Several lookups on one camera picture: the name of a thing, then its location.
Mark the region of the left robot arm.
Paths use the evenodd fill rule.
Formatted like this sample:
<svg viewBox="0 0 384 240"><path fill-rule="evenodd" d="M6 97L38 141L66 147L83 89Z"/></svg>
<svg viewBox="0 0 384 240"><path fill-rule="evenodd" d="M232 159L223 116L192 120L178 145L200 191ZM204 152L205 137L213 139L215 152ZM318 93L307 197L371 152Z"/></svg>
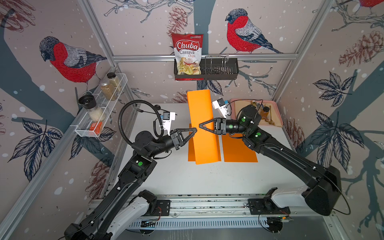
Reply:
<svg viewBox="0 0 384 240"><path fill-rule="evenodd" d="M131 144L133 156L119 173L119 180L102 202L79 224L70 224L65 240L115 240L139 217L152 214L157 197L148 190L141 191L125 208L124 204L154 170L156 156L188 143L196 128L175 129L156 139L149 131L137 134Z"/></svg>

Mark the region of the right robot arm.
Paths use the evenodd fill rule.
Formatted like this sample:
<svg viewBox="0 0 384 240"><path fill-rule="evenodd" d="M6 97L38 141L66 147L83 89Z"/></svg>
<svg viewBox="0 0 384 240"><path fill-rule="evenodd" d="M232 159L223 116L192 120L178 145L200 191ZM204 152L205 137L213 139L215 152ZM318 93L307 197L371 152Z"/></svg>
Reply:
<svg viewBox="0 0 384 240"><path fill-rule="evenodd" d="M259 127L261 119L258 109L248 105L239 112L236 120L214 118L200 123L199 127L215 135L241 134L248 149L274 160L305 184L286 190L271 188L263 198L265 212L309 207L322 216L329 216L342 195L340 171L311 162L285 147Z"/></svg>

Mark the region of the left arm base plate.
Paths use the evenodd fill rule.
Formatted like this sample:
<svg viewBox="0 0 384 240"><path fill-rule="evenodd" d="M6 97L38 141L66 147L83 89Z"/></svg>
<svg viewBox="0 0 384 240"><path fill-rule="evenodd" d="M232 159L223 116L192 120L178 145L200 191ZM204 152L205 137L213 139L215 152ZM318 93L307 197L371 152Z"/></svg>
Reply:
<svg viewBox="0 0 384 240"><path fill-rule="evenodd" d="M149 209L145 216L163 217L170 215L171 201L170 200L156 200L149 204Z"/></svg>

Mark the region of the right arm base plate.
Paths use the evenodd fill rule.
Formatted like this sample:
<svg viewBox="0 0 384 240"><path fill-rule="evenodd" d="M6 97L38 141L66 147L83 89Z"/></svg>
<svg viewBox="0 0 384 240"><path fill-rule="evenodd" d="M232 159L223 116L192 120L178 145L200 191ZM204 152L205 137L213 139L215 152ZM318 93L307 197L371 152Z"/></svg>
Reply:
<svg viewBox="0 0 384 240"><path fill-rule="evenodd" d="M248 199L247 207L251 215L290 215L289 207L279 208L271 200L267 199Z"/></svg>

